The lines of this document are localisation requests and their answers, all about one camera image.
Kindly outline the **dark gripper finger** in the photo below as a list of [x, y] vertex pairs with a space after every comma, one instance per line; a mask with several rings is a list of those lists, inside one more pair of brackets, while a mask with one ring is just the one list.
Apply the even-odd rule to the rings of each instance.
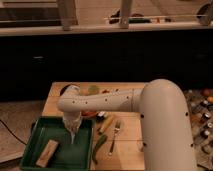
[[74, 144], [75, 136], [76, 136], [76, 133], [73, 133], [73, 132], [70, 133], [70, 143], [71, 144]]

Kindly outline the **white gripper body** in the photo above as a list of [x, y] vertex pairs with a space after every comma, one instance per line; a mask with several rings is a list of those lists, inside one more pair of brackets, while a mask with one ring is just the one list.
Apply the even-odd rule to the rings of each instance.
[[77, 133], [82, 122], [82, 116], [79, 112], [67, 113], [63, 115], [63, 123], [65, 128], [71, 133]]

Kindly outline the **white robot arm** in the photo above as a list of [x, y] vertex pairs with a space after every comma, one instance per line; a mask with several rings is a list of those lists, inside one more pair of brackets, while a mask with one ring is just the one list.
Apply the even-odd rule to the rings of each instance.
[[182, 90], [166, 79], [142, 88], [87, 95], [69, 86], [59, 97], [67, 129], [75, 133], [82, 111], [137, 112], [144, 143], [145, 171], [197, 171], [190, 117]]

